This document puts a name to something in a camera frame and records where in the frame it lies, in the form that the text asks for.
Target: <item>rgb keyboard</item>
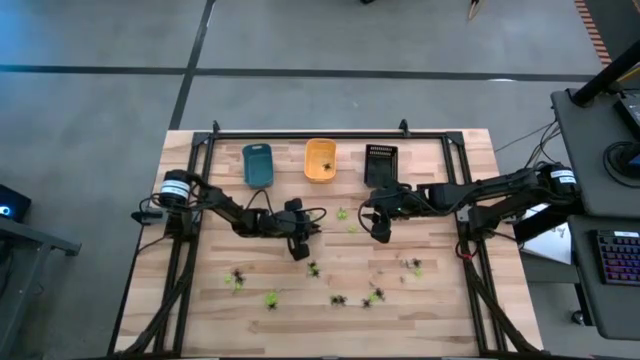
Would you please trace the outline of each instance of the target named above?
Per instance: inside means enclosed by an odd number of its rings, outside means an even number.
[[[605,284],[640,286],[640,234],[594,230],[600,254],[600,275]]]

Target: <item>white paper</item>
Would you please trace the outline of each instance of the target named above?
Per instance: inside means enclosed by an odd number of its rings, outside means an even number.
[[[548,205],[541,204],[527,210],[524,218],[535,215]],[[571,233],[564,223],[524,243],[522,251],[571,265]]]

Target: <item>wooden tabletop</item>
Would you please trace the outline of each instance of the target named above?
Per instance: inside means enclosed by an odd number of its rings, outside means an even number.
[[[474,180],[497,176],[488,131],[461,131]],[[154,191],[166,171],[186,169],[192,134],[167,134]],[[453,250],[458,241],[453,216],[394,222],[388,244],[373,240],[356,217],[370,193],[363,183],[365,144],[398,146],[398,178],[415,185],[447,181],[439,141],[339,140],[337,175],[324,185],[311,184],[304,176],[304,140],[216,141],[209,183],[246,204],[255,191],[244,183],[242,148],[262,142],[269,143],[274,154],[275,181],[267,189],[274,210],[294,197],[302,198],[305,207],[325,207],[323,232],[308,242],[311,257],[294,262],[284,239],[241,238],[220,217],[206,212],[183,356],[477,355],[463,267]],[[264,198],[258,196],[252,206],[265,207]],[[338,219],[340,208],[347,210],[346,220]],[[141,246],[161,237],[163,230],[163,225],[147,227]],[[138,256],[116,349],[129,346],[157,310],[171,242]],[[541,347],[516,244],[495,237],[487,247],[500,305],[529,342]],[[412,258],[422,260],[421,277],[403,265]],[[311,260],[318,263],[320,278],[308,276]],[[246,277],[244,289],[237,292],[224,281],[234,269]],[[374,286],[385,291],[386,301],[363,309],[361,300]],[[269,311],[265,296],[271,291],[277,291],[279,305]],[[331,295],[346,296],[347,306],[331,306]],[[485,309],[487,336],[493,343],[487,314]]]

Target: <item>white label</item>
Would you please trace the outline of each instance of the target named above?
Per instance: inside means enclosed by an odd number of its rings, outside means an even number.
[[[613,235],[615,236],[626,236],[626,237],[640,237],[638,233],[628,232],[628,231],[614,231]]]
[[[187,199],[189,197],[189,184],[176,180],[165,180],[162,182],[161,193],[175,194]]]
[[[182,196],[185,199],[189,197],[189,192],[174,187],[163,187],[160,192],[163,194],[176,194]]]
[[[552,171],[551,172],[551,178],[557,178],[557,177],[560,177],[560,176],[574,177],[573,171],[571,171],[571,170],[558,170],[558,171]]]
[[[177,187],[177,188],[180,188],[182,190],[189,191],[189,185],[187,183],[182,182],[182,181],[165,180],[165,181],[162,182],[162,187],[165,187],[165,186]]]
[[[560,181],[561,184],[575,184],[576,183],[576,179],[574,177],[571,176],[563,176],[561,178],[558,179]]]

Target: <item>black basket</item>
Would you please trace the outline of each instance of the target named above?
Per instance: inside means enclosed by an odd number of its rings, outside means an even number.
[[[364,183],[380,188],[391,180],[398,180],[398,148],[396,146],[367,144],[364,165]]]

